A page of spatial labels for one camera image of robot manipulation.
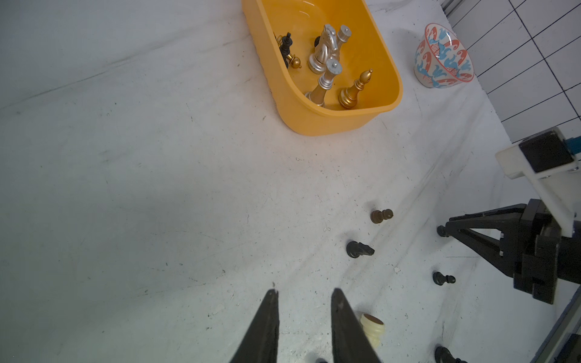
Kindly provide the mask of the red blue patterned bowl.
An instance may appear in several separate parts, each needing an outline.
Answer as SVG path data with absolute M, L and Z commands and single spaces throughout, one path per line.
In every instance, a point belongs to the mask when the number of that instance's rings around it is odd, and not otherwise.
M 470 83 L 475 78 L 467 49 L 451 30 L 436 23 L 425 27 L 413 70 L 418 81 L 431 89 Z

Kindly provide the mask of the gold pawn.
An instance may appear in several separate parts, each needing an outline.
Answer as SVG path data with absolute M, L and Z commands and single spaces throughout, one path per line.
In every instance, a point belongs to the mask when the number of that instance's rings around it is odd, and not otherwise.
M 289 60 L 289 67 L 291 67 L 293 69 L 299 69 L 302 67 L 301 59 L 299 59 L 299 57 L 296 56 L 295 54 L 290 53 L 290 55 L 288 56 L 288 60 Z

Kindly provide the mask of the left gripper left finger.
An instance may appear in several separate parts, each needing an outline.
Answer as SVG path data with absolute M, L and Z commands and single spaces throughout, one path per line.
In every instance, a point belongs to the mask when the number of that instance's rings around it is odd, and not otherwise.
M 241 344 L 231 359 L 231 363 L 277 362 L 278 336 L 278 291 L 270 289 L 264 296 Z

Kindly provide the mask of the silver gold queen chess piece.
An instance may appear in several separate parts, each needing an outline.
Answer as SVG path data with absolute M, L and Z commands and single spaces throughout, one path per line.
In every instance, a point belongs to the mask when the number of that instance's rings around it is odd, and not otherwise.
M 334 78 L 342 73 L 342 66 L 338 60 L 327 60 L 326 70 L 319 77 L 318 85 L 305 94 L 307 99 L 319 107 L 325 107 L 325 96 L 332 88 Z

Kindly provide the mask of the brown pawn chess piece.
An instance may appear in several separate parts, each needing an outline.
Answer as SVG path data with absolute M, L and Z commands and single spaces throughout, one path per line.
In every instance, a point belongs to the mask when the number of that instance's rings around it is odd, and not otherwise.
M 370 214 L 370 219 L 374 224 L 381 224 L 384 221 L 393 218 L 393 210 L 374 210 Z

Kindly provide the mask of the silver knight chess piece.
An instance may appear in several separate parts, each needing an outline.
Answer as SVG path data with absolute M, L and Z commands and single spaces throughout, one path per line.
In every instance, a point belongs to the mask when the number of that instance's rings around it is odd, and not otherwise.
M 323 74 L 326 62 L 337 51 L 337 32 L 331 24 L 325 24 L 319 45 L 309 56 L 309 68 L 315 74 Z

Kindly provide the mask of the gold bishop chess piece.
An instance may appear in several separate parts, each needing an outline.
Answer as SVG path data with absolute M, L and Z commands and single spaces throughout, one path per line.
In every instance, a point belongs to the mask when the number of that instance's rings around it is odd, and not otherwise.
M 350 110 L 357 106 L 358 95 L 371 81 L 372 74 L 373 69 L 366 70 L 361 73 L 352 86 L 340 90 L 338 101 L 343 108 Z

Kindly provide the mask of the yellow plastic storage box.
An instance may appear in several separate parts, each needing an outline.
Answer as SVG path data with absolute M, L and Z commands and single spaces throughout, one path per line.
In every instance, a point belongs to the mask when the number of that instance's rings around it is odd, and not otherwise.
M 278 113 L 296 133 L 358 129 L 401 102 L 402 80 L 365 1 L 241 5 Z

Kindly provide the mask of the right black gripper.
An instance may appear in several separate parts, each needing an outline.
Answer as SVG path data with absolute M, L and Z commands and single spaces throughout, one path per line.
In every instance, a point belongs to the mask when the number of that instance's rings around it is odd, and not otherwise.
M 501 240 L 477 231 L 459 231 L 476 228 L 505 232 L 515 230 L 518 225 L 524 241 L 516 268 L 513 258 L 501 248 Z M 564 237 L 541 200 L 451 217 L 444 225 L 444 235 L 452 233 L 502 274 L 514 278 L 515 289 L 538 301 L 553 304 L 560 280 L 580 283 L 580 222 L 575 220 L 572 236 Z

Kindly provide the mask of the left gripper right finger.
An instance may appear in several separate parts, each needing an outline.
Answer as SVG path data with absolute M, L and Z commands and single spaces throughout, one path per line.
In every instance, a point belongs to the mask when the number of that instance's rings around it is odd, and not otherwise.
M 340 288 L 331 295 L 331 342 L 334 362 L 380 362 Z

